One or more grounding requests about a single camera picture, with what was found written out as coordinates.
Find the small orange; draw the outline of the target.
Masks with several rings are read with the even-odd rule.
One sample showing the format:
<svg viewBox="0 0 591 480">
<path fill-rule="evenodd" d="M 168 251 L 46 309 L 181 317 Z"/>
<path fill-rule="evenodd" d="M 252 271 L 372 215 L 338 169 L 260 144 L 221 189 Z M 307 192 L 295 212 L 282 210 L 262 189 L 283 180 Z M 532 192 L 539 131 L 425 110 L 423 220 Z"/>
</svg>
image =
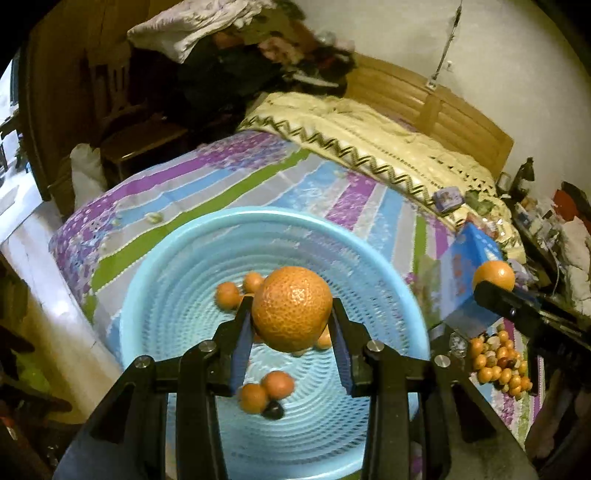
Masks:
<svg viewBox="0 0 591 480">
<path fill-rule="evenodd" d="M 482 283 L 489 282 L 507 291 L 512 291 L 516 278 L 511 266 L 502 260 L 489 260 L 481 264 L 473 276 L 473 289 Z"/>
</svg>

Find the striped floral bed sheet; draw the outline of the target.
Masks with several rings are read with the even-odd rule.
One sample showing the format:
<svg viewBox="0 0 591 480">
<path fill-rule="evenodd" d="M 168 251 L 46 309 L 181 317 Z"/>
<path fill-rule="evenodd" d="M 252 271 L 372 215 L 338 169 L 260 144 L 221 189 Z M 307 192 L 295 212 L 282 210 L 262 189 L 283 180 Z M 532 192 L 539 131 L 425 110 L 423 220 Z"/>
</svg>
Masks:
<svg viewBox="0 0 591 480">
<path fill-rule="evenodd" d="M 230 208 L 241 207 L 223 195 L 148 230 L 131 247 L 136 255 L 135 273 L 166 235 L 192 220 Z M 141 355 L 125 364 L 121 355 L 124 372 L 64 453 L 56 477 L 161 479 L 165 447 L 172 444 L 179 478 L 233 479 L 223 456 L 216 400 L 231 395 L 238 401 L 238 392 L 232 394 L 225 382 L 230 375 L 235 315 L 218 328 L 213 339 L 199 342 L 178 357 L 157 360 Z M 351 321 L 349 347 L 363 353 L 362 368 L 353 376 L 353 395 L 370 401 L 366 450 L 359 470 L 363 478 L 409 477 L 409 428 L 417 416 L 425 421 L 426 478 L 536 477 L 514 436 L 456 369 L 440 367 L 428 357 L 403 355 L 381 341 L 361 343 L 356 340 L 361 329 Z"/>
</svg>

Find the large orange in pile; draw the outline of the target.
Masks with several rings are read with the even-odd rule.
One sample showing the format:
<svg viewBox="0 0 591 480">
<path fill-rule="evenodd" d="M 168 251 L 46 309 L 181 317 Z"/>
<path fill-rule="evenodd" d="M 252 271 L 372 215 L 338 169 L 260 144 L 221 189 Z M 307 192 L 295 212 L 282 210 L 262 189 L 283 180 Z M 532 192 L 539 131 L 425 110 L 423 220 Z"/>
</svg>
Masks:
<svg viewBox="0 0 591 480">
<path fill-rule="evenodd" d="M 484 342 L 480 337 L 472 338 L 470 340 L 470 356 L 476 359 L 484 351 Z"/>
</svg>

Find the light blue plastic basket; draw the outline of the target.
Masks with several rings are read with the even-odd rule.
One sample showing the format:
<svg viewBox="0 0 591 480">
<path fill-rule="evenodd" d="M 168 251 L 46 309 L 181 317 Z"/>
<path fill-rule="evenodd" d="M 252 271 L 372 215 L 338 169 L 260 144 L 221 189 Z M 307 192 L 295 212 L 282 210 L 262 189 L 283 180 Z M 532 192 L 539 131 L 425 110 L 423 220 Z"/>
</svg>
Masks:
<svg viewBox="0 0 591 480">
<path fill-rule="evenodd" d="M 120 317 L 121 355 L 168 360 L 214 338 L 231 307 L 214 292 L 256 277 L 245 343 L 225 382 L 238 391 L 273 371 L 294 378 L 277 421 L 247 414 L 235 397 L 216 400 L 221 444 L 233 479 L 339 479 L 358 472 L 370 401 L 355 397 L 363 353 L 332 338 L 335 311 L 362 327 L 356 340 L 429 355 L 425 321 L 394 267 L 351 231 L 273 207 L 221 210 L 166 235 L 135 273 Z"/>
</svg>

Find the large orange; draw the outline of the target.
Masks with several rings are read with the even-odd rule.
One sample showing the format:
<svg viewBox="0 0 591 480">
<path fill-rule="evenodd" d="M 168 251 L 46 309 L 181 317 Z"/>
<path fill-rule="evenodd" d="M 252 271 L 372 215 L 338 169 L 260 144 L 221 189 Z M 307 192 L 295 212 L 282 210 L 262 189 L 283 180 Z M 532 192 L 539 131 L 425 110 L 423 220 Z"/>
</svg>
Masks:
<svg viewBox="0 0 591 480">
<path fill-rule="evenodd" d="M 314 346 L 331 312 L 329 284 L 304 267 L 274 270 L 252 299 L 254 330 L 267 346 L 283 353 Z"/>
<path fill-rule="evenodd" d="M 470 340 L 470 356 L 476 359 L 484 351 L 484 342 L 480 337 L 472 338 Z"/>
</svg>

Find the small purple tin box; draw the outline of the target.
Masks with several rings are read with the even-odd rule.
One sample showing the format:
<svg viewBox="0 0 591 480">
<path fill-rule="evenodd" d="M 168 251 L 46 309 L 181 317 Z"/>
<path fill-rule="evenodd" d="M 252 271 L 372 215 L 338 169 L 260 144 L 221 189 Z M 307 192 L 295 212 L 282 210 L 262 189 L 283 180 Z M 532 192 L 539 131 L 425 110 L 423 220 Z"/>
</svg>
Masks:
<svg viewBox="0 0 591 480">
<path fill-rule="evenodd" d="M 465 199 L 457 186 L 444 187 L 436 191 L 432 196 L 436 210 L 443 215 L 458 210 Z"/>
</svg>

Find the blue cardboard box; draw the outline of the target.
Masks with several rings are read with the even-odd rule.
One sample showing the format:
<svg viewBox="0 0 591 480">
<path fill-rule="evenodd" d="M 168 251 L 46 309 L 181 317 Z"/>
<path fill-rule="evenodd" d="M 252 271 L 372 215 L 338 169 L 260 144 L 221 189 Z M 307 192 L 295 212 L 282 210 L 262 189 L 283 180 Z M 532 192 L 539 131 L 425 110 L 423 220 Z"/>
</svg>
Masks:
<svg viewBox="0 0 591 480">
<path fill-rule="evenodd" d="M 478 336 L 496 322 L 498 316 L 475 300 L 473 278 L 482 264 L 501 259 L 497 243 L 474 224 L 466 223 L 439 258 L 438 318 L 467 337 Z"/>
</svg>

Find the cream patterned quilt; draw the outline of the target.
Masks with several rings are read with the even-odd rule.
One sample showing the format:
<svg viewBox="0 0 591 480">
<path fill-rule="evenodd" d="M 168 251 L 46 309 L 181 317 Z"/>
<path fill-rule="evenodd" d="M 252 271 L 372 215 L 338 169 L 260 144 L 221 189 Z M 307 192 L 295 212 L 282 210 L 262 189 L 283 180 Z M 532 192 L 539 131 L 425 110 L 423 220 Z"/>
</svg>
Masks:
<svg viewBox="0 0 591 480">
<path fill-rule="evenodd" d="M 280 135 L 394 188 L 432 212 L 437 210 L 433 199 L 437 191 L 445 187 L 456 187 L 461 193 L 474 191 L 480 202 L 492 206 L 490 213 L 463 205 L 439 218 L 456 230 L 471 215 L 490 221 L 499 228 L 497 243 L 506 257 L 526 261 L 512 214 L 497 196 L 488 169 L 472 156 L 449 150 L 365 104 L 334 96 L 270 93 L 245 115 L 238 130 Z"/>
</svg>

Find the wooden headboard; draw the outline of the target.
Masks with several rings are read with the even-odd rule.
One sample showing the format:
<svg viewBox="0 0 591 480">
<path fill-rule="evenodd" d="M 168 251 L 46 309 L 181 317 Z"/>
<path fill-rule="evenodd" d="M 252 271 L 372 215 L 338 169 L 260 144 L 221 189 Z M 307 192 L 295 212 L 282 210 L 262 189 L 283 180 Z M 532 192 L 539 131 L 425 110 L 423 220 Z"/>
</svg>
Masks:
<svg viewBox="0 0 591 480">
<path fill-rule="evenodd" d="M 401 66 L 356 54 L 346 97 L 400 120 L 445 148 L 472 156 L 494 178 L 504 170 L 513 138 L 449 88 Z"/>
</svg>

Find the white cloth on pile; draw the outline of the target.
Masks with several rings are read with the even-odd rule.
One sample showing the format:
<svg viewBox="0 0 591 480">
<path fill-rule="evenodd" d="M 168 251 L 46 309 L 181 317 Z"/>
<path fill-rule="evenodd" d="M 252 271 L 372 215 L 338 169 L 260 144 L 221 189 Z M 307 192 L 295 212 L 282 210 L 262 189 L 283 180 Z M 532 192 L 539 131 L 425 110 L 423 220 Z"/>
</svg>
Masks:
<svg viewBox="0 0 591 480">
<path fill-rule="evenodd" d="M 242 28 L 274 1 L 185 0 L 127 31 L 127 40 L 138 49 L 151 50 L 182 64 L 197 42 L 235 26 Z"/>
</svg>

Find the cluttered bedside table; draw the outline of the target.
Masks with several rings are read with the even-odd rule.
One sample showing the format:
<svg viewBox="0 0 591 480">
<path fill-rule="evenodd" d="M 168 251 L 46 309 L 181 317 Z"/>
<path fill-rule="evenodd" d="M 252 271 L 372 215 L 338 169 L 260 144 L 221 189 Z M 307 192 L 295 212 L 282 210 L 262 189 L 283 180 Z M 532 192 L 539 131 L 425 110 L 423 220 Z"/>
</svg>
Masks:
<svg viewBox="0 0 591 480">
<path fill-rule="evenodd" d="M 590 313 L 590 202 L 564 181 L 552 197 L 537 198 L 534 159 L 520 165 L 502 200 L 517 230 L 526 288 Z"/>
</svg>

